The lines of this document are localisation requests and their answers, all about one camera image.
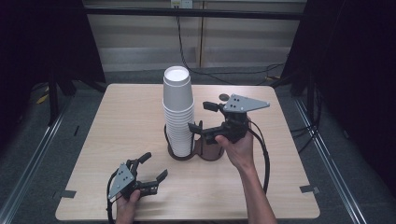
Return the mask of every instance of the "black tape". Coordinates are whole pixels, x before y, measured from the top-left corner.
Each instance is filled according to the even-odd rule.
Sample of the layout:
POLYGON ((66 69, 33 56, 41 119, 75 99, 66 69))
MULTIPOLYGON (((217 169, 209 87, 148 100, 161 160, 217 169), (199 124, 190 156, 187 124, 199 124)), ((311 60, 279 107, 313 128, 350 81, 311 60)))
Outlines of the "black tape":
POLYGON ((53 195, 53 199, 59 199, 59 198, 74 198, 76 195, 76 191, 74 190, 62 190, 62 191, 56 191, 53 195))
POLYGON ((314 194, 320 193, 317 187, 312 187, 310 185, 301 186, 300 187, 301 193, 313 192, 314 194))

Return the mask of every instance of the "human hand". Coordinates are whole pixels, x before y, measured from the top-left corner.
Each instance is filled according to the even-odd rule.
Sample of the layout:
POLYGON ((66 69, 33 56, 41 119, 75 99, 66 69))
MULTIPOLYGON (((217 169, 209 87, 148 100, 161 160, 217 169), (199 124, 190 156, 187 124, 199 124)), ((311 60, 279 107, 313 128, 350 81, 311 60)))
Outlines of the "human hand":
POLYGON ((117 194, 117 224, 132 224, 134 222, 134 212, 136 211, 136 203, 140 197, 140 190, 135 190, 132 192, 129 200, 126 200, 121 196, 120 193, 117 194))
POLYGON ((218 135, 215 139, 220 146, 225 148, 230 162, 238 171, 248 169, 252 166, 254 167, 253 134, 247 132, 245 137, 239 139, 239 141, 234 144, 223 135, 218 135))

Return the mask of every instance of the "stack of paper cups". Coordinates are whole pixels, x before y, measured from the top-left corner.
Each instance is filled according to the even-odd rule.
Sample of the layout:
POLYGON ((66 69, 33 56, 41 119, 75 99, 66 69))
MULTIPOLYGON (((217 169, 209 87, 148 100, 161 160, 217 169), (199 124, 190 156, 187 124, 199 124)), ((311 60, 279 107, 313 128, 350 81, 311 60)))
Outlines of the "stack of paper cups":
POLYGON ((194 99, 190 74, 186 68, 173 66, 165 70, 163 110, 166 134, 173 153, 177 157, 189 156, 192 133, 188 123, 194 123, 194 99))

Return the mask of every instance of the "wooden table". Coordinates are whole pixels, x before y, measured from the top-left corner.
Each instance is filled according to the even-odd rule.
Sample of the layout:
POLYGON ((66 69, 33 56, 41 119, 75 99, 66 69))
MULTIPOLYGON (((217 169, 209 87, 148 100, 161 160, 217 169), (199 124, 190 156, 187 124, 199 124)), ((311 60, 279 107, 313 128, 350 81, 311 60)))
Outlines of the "wooden table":
MULTIPOLYGON (((309 182, 272 88, 192 85, 192 92, 195 120, 203 120, 204 128, 219 126, 224 120, 220 112, 207 111, 202 106, 203 101, 220 103, 222 93, 270 102, 268 108, 247 113, 261 128, 270 155, 270 204, 277 218, 318 217, 313 192, 300 190, 309 182)), ((169 175, 157 195, 140 200, 136 220, 247 218, 241 180, 226 153, 217 161, 204 161, 198 156, 176 161, 170 157, 163 135, 162 98, 163 85, 113 84, 107 88, 66 187, 77 193, 73 199, 61 199, 56 211, 58 219, 106 220, 106 185, 110 175, 120 163, 146 152, 151 152, 152 157, 139 166, 137 179, 154 180, 164 169, 169 175)), ((263 181, 264 158, 257 140, 254 156, 263 181)))

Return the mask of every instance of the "white paper cup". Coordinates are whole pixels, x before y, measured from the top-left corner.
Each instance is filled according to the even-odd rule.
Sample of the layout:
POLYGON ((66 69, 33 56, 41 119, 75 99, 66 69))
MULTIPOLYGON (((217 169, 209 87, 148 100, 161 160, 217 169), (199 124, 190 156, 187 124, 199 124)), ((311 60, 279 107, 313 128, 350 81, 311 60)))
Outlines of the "white paper cup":
POLYGON ((163 105, 172 111, 183 111, 193 105, 189 70, 173 66, 163 75, 163 105))

